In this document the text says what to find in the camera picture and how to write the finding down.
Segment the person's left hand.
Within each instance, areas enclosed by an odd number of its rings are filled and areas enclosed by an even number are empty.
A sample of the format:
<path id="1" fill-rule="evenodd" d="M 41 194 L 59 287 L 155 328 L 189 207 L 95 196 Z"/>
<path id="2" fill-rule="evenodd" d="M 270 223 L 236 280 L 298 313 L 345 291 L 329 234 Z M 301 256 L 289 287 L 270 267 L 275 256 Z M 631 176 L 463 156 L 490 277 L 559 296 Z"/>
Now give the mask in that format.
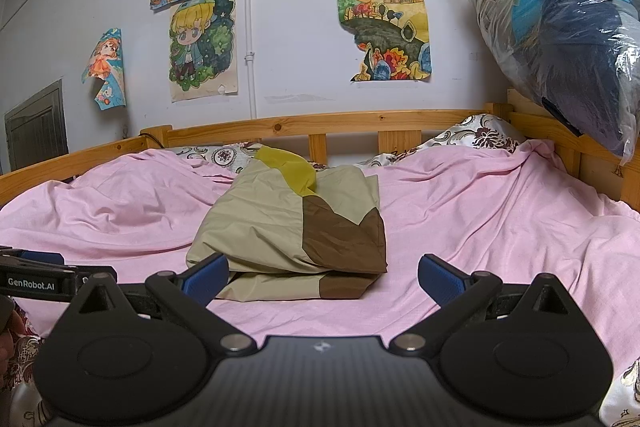
<path id="1" fill-rule="evenodd" d="M 16 340 L 26 334 L 26 326 L 23 317 L 17 312 L 14 301 L 4 297 L 1 300 L 6 301 L 11 306 L 11 314 L 6 320 L 6 324 L 2 327 L 0 336 L 0 376 L 1 380 L 4 381 L 9 361 L 14 357 Z"/>

